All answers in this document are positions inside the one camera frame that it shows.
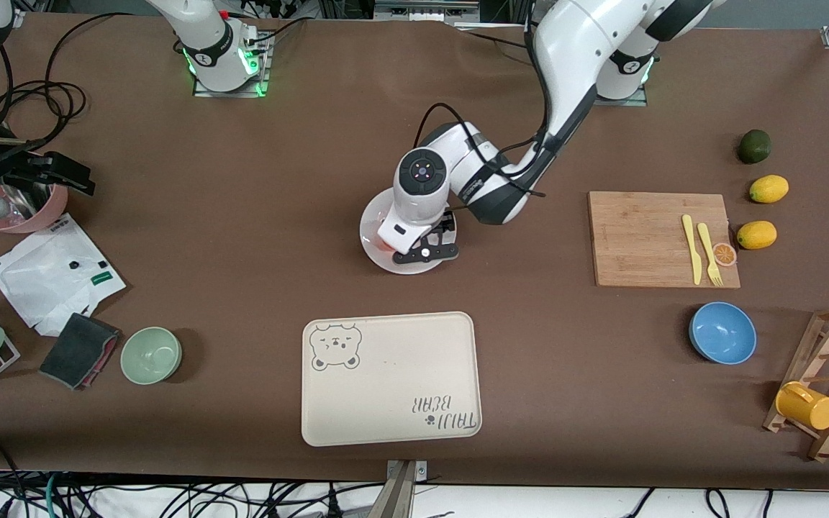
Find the pink bowl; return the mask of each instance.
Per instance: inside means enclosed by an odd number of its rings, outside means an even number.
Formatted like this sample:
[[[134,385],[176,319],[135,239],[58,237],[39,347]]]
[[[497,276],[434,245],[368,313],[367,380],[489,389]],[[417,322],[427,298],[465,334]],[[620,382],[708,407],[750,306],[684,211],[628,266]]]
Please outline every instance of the pink bowl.
[[[4,196],[0,187],[0,196]],[[31,219],[13,224],[7,217],[0,219],[0,232],[7,234],[29,234],[38,230],[46,229],[53,221],[63,216],[66,210],[66,202],[69,201],[69,189],[65,186],[50,186],[50,199]]]

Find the cutting board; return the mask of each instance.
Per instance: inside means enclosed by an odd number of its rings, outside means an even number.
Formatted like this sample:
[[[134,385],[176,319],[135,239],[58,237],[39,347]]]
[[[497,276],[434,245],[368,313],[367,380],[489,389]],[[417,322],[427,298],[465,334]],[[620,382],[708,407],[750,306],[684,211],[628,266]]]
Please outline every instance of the cutting board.
[[[695,229],[705,223],[712,245],[728,239],[728,214],[721,194],[589,193],[590,232],[598,286],[714,288]],[[693,217],[703,275],[693,284],[693,266],[681,216]],[[740,288],[737,263],[718,266],[723,288]]]

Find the green led light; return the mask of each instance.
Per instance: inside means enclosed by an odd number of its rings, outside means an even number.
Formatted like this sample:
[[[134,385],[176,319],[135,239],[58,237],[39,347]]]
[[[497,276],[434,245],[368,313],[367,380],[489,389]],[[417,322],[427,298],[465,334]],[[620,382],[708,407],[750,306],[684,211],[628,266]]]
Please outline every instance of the green led light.
[[[183,54],[184,54],[184,59],[187,59],[187,69],[191,71],[191,74],[193,76],[197,76],[197,72],[194,71],[194,64],[191,63],[191,56],[188,56],[187,52],[183,52]]]
[[[241,60],[243,60],[243,65],[245,66],[245,72],[248,72],[250,75],[253,75],[254,74],[254,69],[256,69],[258,67],[256,65],[256,63],[249,63],[248,62],[248,59],[245,57],[244,50],[239,49],[239,57],[240,57]]]
[[[642,85],[645,84],[645,81],[648,81],[648,72],[651,72],[651,66],[652,65],[654,65],[654,58],[653,57],[650,60],[648,60],[648,64],[645,65],[645,75],[642,76],[642,82],[641,82]]]

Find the bear drawing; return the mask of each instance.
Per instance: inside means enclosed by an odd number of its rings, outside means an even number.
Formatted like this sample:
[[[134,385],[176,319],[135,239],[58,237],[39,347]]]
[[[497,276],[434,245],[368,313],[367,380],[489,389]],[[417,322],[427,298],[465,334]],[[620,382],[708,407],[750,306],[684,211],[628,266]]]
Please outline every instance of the bear drawing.
[[[318,327],[309,336],[312,345],[312,368],[324,371],[329,365],[356,368],[360,364],[358,348],[363,335],[354,324],[332,324]]]

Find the green bowl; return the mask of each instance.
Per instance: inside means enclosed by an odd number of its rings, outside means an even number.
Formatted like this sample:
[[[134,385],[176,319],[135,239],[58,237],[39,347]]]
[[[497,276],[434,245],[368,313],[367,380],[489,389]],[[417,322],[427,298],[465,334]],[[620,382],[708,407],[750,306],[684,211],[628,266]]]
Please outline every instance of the green bowl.
[[[137,331],[121,352],[121,370],[138,386],[165,380],[180,364],[181,344],[171,331],[162,327]]]

